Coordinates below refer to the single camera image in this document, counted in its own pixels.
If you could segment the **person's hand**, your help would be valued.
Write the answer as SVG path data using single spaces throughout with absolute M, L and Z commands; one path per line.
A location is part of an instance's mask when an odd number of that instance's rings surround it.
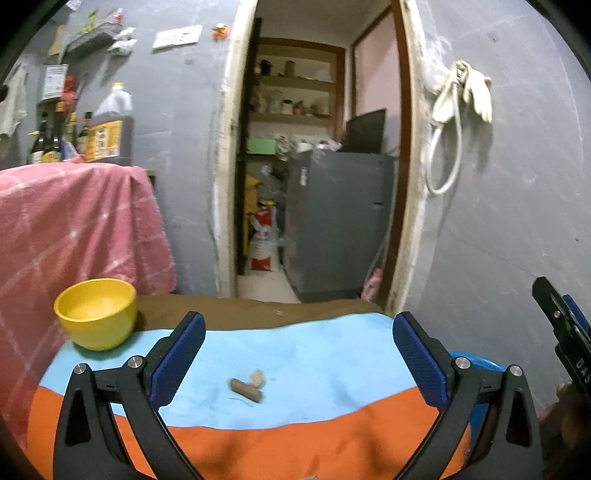
M 590 403 L 579 388 L 561 384 L 557 402 L 538 417 L 544 479 L 590 479 Z

